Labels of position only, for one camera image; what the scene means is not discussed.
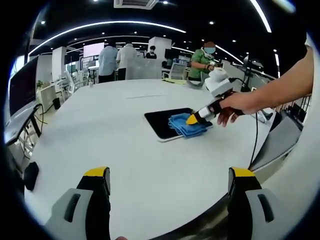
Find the person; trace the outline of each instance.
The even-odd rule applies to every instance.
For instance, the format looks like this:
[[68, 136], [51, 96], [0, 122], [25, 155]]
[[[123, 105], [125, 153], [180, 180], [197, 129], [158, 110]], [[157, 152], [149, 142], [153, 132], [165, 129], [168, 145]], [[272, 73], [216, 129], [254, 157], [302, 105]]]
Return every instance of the person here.
[[115, 80], [116, 58], [118, 50], [115, 42], [109, 42], [99, 55], [99, 83]]
[[146, 59], [157, 59], [157, 54], [155, 54], [156, 46], [150, 47], [150, 52], [145, 55]]
[[126, 79], [126, 68], [128, 62], [133, 61], [137, 56], [138, 52], [131, 42], [127, 42], [126, 45], [119, 50], [116, 56], [116, 61], [119, 64], [118, 80]]
[[201, 81], [201, 72], [208, 74], [213, 71], [214, 66], [210, 63], [214, 60], [212, 54], [216, 51], [216, 45], [212, 41], [205, 42], [201, 49], [195, 51], [191, 58], [191, 69], [188, 79]]
[[280, 78], [252, 92], [236, 92], [220, 102], [222, 111], [218, 125], [227, 125], [229, 118], [234, 123], [239, 117], [233, 109], [242, 110], [245, 114], [254, 114], [268, 107], [277, 107], [312, 92], [314, 80], [313, 50], [307, 46], [303, 59], [299, 60]]

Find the face mask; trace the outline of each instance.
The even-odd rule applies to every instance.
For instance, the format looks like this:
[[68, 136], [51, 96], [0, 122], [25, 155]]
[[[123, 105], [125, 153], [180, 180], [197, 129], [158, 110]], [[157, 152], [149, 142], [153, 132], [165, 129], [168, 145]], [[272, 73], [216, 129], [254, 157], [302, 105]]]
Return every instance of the face mask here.
[[205, 47], [205, 48], [204, 48], [204, 51], [205, 51], [207, 54], [213, 54], [213, 53], [216, 51], [216, 48], [215, 48], [215, 47]]

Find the white pillar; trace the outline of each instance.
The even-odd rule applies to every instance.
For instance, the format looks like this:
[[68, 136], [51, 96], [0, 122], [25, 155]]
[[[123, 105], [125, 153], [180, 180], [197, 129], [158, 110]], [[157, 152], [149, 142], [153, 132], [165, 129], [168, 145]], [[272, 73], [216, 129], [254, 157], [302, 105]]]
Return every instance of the white pillar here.
[[57, 81], [62, 73], [66, 70], [65, 55], [67, 48], [61, 46], [52, 52], [52, 80]]
[[155, 46], [155, 54], [157, 59], [166, 60], [166, 49], [171, 49], [171, 45], [171, 39], [155, 36], [149, 40], [148, 52], [150, 51], [151, 46]]

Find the white table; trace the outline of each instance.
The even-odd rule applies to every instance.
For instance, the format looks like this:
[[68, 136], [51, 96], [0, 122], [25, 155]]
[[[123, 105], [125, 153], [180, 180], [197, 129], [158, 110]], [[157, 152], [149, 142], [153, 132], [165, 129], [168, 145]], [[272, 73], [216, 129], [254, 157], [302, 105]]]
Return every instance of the white table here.
[[[190, 107], [211, 100], [206, 90], [160, 80], [126, 80], [80, 88], [56, 112], [32, 154], [39, 166], [25, 201], [41, 224], [52, 205], [76, 188], [89, 169], [111, 175], [111, 239], [150, 239], [181, 227], [228, 191], [229, 167], [248, 168], [256, 120], [242, 116], [202, 136], [161, 143], [144, 118], [148, 112]], [[259, 122], [256, 154], [273, 119]]]

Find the man in white shirt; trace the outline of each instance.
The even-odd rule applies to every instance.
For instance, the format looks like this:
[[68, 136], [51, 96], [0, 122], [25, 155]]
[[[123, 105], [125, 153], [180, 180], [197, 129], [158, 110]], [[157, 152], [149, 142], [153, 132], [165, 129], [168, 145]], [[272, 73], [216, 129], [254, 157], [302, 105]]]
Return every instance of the man in white shirt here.
[[116, 58], [118, 50], [114, 42], [109, 42], [99, 55], [99, 83], [107, 83], [115, 80], [117, 67]]
[[119, 63], [118, 80], [126, 79], [126, 68], [128, 62], [133, 61], [137, 56], [138, 52], [131, 42], [127, 42], [126, 45], [119, 50], [116, 57], [116, 61]]

